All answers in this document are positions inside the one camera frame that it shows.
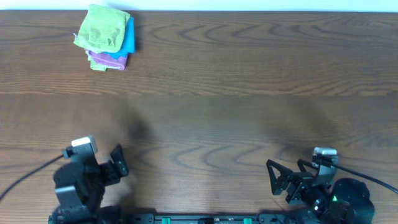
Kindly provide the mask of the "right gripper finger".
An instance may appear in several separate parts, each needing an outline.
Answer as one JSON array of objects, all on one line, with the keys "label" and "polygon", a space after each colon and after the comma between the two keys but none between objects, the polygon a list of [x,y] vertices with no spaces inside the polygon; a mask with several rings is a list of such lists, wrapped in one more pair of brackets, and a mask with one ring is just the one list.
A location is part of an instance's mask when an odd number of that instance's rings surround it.
[{"label": "right gripper finger", "polygon": [[[266,162],[266,166],[270,177],[272,194],[280,195],[289,186],[291,175],[294,172],[289,168],[270,159]],[[274,169],[279,171],[280,176],[275,176]]]},{"label": "right gripper finger", "polygon": [[310,168],[318,172],[319,166],[316,163],[299,159],[297,161],[297,165],[300,170],[298,174],[300,180],[316,180],[318,173],[313,174],[309,170],[307,170],[307,168]]}]

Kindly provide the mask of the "green microfiber cloth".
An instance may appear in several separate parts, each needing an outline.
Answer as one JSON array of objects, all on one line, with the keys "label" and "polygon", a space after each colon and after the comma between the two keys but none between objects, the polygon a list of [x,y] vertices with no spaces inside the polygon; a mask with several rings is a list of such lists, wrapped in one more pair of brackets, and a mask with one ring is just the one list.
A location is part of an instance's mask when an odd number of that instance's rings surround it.
[{"label": "green microfiber cloth", "polygon": [[107,6],[90,4],[73,43],[94,53],[121,49],[130,14]]}]

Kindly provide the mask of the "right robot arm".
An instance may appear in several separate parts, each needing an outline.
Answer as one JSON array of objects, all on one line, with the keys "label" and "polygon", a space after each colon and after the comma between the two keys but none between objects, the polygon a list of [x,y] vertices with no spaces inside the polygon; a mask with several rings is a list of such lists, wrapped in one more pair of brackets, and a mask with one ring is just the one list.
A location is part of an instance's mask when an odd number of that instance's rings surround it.
[{"label": "right robot arm", "polygon": [[303,203],[320,223],[371,223],[375,213],[366,184],[352,178],[342,178],[333,185],[335,159],[313,157],[314,164],[297,161],[299,171],[268,160],[266,163],[273,195],[287,192],[289,204]]}]

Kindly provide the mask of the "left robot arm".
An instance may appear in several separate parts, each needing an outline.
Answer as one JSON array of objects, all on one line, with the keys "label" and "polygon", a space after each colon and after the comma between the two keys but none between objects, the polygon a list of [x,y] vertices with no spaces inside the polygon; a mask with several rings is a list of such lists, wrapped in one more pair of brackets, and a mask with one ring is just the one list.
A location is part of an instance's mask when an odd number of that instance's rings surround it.
[{"label": "left robot arm", "polygon": [[70,159],[53,175],[59,206],[49,216],[53,224],[126,223],[118,206],[102,207],[105,188],[129,175],[121,145],[110,153],[110,160],[99,164],[92,144],[70,146],[63,151]]}]

